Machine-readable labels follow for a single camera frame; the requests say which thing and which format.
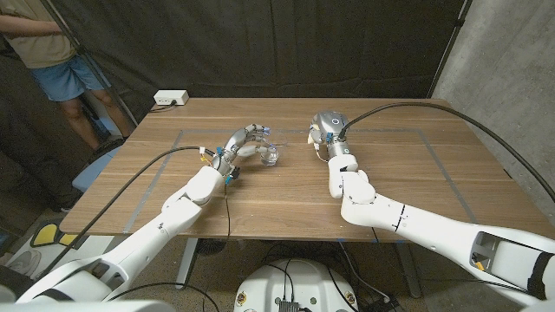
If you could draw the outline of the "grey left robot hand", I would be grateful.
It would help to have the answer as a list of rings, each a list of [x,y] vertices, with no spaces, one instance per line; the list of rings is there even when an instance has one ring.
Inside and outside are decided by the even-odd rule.
[[[279,157],[278,147],[268,140],[271,130],[258,124],[251,124],[236,131],[223,149],[212,161],[212,167],[222,176],[229,175],[234,166],[232,162],[239,157],[259,153],[266,166],[274,166]]]

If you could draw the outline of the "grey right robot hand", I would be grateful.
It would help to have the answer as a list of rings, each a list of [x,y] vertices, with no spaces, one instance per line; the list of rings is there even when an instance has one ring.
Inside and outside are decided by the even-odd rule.
[[[348,123],[345,115],[336,111],[322,111],[311,120],[308,143],[316,146],[325,145],[329,159],[343,154],[350,154],[346,139],[339,134]]]

